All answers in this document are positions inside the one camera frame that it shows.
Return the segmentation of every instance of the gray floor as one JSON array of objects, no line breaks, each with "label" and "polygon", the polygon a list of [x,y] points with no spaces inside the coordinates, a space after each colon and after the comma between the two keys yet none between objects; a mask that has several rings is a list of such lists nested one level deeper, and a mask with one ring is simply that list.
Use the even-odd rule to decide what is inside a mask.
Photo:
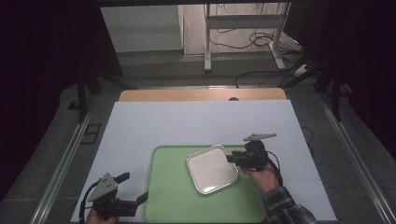
[{"label": "gray floor", "polygon": [[[137,63],[141,58],[144,63]],[[120,79],[141,89],[152,87],[170,88],[189,86],[202,88],[208,85],[232,87],[234,78],[247,71],[272,70],[275,63],[269,54],[217,55],[214,58],[212,73],[205,73],[203,57],[187,57],[177,54],[138,56],[121,54],[120,62],[124,77]],[[275,87],[283,75],[259,73],[256,76],[241,78],[242,87]],[[322,177],[337,223],[382,223],[371,197],[345,149],[334,132],[324,113],[319,95],[314,92],[311,77],[299,85],[285,89],[293,104],[304,136],[312,147],[312,156]],[[62,187],[49,211],[46,223],[68,223],[76,206],[78,197],[91,164],[100,144],[101,136],[111,113],[112,106],[122,89],[100,78],[103,90],[97,95],[96,103],[89,121],[91,125],[101,124],[100,134],[91,145],[78,146],[76,155],[68,169]],[[15,182],[7,197],[0,203],[1,223],[28,223],[41,199],[64,150],[77,128],[78,111],[68,110],[76,101],[76,86],[66,89],[61,96],[61,106],[43,137],[35,155]],[[390,205],[396,207],[396,164],[374,135],[361,122],[347,98],[341,101],[341,117],[350,137],[359,149],[375,181],[387,196]],[[81,142],[90,142],[92,137],[85,135]]]}]

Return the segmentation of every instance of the checkered sleeve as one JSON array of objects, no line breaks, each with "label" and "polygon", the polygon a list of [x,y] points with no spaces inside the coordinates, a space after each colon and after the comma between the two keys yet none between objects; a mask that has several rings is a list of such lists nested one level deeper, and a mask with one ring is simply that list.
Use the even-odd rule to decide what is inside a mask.
[{"label": "checkered sleeve", "polygon": [[296,204],[285,187],[272,190],[262,196],[268,216],[275,222],[281,224],[316,223],[314,215]]}]

